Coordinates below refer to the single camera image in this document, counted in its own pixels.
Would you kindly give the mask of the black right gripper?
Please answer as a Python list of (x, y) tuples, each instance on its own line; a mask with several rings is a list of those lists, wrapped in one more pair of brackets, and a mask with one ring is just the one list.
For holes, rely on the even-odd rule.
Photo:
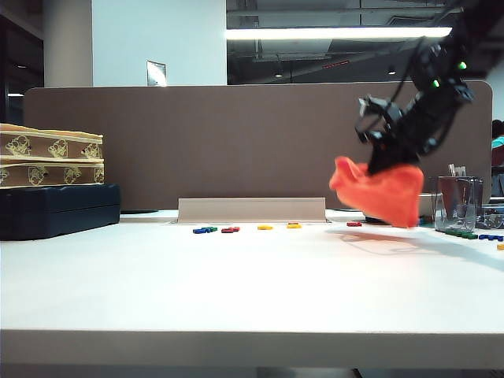
[[(393, 102), (380, 107), (385, 121), (378, 145), (372, 148), (368, 164), (370, 175), (387, 167), (388, 158), (419, 158), (428, 152), (428, 115), (419, 102), (411, 102), (401, 109)], [(418, 160), (400, 161), (391, 169), (418, 169)]]

